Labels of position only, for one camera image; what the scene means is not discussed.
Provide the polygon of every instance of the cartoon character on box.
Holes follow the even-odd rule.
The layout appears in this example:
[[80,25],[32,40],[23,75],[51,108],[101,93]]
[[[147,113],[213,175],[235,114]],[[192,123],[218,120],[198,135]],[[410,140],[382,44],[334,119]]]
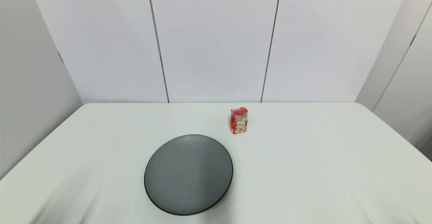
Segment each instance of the cartoon character on box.
[[246,124],[243,121],[237,122],[236,133],[243,133],[246,131]]
[[242,107],[231,110],[231,130],[233,134],[246,132],[247,129],[247,109]]

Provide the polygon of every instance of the white table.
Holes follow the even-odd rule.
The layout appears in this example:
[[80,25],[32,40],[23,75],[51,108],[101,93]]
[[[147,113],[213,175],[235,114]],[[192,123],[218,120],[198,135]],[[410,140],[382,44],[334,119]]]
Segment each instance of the white table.
[[[229,131],[235,107],[249,110],[247,133]],[[221,142],[234,177],[217,205],[182,217],[151,203],[143,176],[187,134]],[[354,103],[87,104],[0,181],[0,223],[27,223],[82,173],[85,196],[98,192],[91,223],[432,223],[432,163]]]

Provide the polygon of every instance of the white wall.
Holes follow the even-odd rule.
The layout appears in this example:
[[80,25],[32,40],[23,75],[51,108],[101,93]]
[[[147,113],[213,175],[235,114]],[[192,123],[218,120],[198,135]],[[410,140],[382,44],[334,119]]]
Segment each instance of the white wall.
[[37,0],[84,103],[166,102],[149,0]]
[[373,112],[416,147],[432,133],[432,11]]
[[432,0],[403,0],[356,102],[374,110],[390,83]]
[[259,102],[277,0],[152,0],[170,102]]
[[35,0],[0,0],[0,178],[82,102]]
[[263,101],[355,101],[401,1],[279,0]]

